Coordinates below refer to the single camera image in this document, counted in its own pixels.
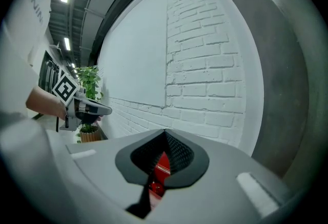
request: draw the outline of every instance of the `white wall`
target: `white wall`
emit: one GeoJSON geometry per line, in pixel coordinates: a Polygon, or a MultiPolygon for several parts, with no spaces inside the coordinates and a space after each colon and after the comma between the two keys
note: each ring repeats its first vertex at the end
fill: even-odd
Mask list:
{"type": "Polygon", "coordinates": [[[111,97],[165,105],[167,3],[141,1],[106,35],[98,64],[111,97]]]}
{"type": "MultiPolygon", "coordinates": [[[[247,106],[241,50],[247,45],[239,45],[233,26],[240,22],[231,22],[231,13],[239,12],[224,8],[220,0],[168,0],[166,104],[113,98],[111,85],[105,85],[102,101],[113,108],[100,123],[105,134],[111,138],[172,128],[239,147],[247,106]]],[[[138,23],[130,25],[138,28],[138,23]]],[[[99,63],[105,69],[106,59],[99,63]]]]}

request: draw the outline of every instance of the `hand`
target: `hand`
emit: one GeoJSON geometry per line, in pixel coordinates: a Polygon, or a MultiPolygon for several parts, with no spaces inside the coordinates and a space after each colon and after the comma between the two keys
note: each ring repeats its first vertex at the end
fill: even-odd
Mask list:
{"type": "Polygon", "coordinates": [[[67,113],[65,105],[58,99],[58,103],[56,106],[56,116],[59,117],[61,120],[65,121],[66,114],[67,113]]]}
{"type": "Polygon", "coordinates": [[[97,121],[101,121],[101,118],[103,117],[103,115],[101,115],[101,116],[99,116],[98,118],[97,118],[97,121]]]}

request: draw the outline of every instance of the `wooden pot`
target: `wooden pot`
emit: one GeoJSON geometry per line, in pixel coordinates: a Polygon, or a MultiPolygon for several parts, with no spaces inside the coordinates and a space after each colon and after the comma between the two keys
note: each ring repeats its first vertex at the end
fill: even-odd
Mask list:
{"type": "Polygon", "coordinates": [[[82,133],[80,132],[81,142],[87,143],[87,142],[94,142],[94,141],[100,141],[101,135],[100,130],[98,129],[96,132],[93,133],[82,133]]]}

